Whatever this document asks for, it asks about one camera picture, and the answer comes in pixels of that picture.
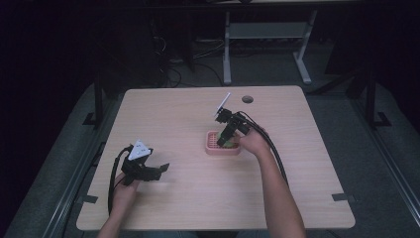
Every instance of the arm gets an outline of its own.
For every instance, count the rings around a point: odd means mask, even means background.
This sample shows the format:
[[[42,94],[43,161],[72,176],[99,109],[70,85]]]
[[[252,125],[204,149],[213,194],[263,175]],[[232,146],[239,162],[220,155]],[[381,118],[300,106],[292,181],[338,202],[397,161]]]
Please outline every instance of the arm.
[[[108,220],[99,231],[98,238],[118,237],[121,225],[128,216],[136,199],[137,187],[140,181],[134,180],[130,185],[124,186],[122,182],[119,182],[121,179],[124,179],[124,174],[119,174],[115,178],[117,185],[114,190],[112,211]]]
[[[271,237],[305,237],[299,209],[281,176],[269,145],[254,129],[240,138],[240,144],[253,153],[260,164],[265,220]]]

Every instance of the dark background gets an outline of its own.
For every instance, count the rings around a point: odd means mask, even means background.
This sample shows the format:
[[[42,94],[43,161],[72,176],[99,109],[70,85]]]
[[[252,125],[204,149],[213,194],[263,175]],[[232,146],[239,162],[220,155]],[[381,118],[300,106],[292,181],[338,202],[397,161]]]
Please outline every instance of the dark background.
[[[188,41],[223,34],[218,30],[223,29],[223,14],[104,14],[92,6],[107,5],[43,0],[8,0],[0,5],[0,235],[77,99],[95,77],[101,78],[109,97],[130,87],[162,85],[159,68],[164,60],[154,54],[151,16],[158,19],[159,33],[185,58],[190,56]],[[407,3],[324,9],[311,41],[336,41],[328,73],[346,73],[359,66],[373,70],[420,131],[416,10]],[[347,14],[347,21],[335,21],[343,19],[342,14]]]

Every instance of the pink basket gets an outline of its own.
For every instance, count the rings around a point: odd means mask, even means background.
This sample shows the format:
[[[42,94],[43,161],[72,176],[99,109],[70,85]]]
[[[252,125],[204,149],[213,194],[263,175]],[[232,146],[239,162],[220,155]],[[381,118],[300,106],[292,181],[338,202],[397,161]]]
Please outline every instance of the pink basket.
[[[217,131],[207,132],[206,153],[211,156],[237,156],[241,152],[241,146],[234,143],[233,147],[220,147],[217,145]]]

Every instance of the person's right hand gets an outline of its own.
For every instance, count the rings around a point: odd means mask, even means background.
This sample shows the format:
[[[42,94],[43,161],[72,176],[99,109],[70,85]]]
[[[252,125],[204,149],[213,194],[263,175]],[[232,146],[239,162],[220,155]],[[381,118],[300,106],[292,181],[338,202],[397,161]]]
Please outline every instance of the person's right hand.
[[[271,153],[268,143],[254,128],[250,128],[250,132],[246,136],[239,138],[239,144],[257,157],[263,153]]]

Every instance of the table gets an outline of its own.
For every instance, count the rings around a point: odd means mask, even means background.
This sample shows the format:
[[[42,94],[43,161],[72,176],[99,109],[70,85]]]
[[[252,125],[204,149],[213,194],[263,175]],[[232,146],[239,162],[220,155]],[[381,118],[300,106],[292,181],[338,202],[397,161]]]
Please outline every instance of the table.
[[[254,155],[209,156],[205,136],[223,130],[213,114],[245,111],[264,126],[285,167],[306,228],[350,228],[355,218],[343,193],[304,94],[298,86],[132,89],[127,91],[77,219],[99,230],[108,217],[107,193],[114,158],[136,140],[154,153],[147,166],[170,163],[159,181],[142,182],[126,223],[130,230],[265,229],[260,168]],[[242,102],[249,95],[253,103]]]

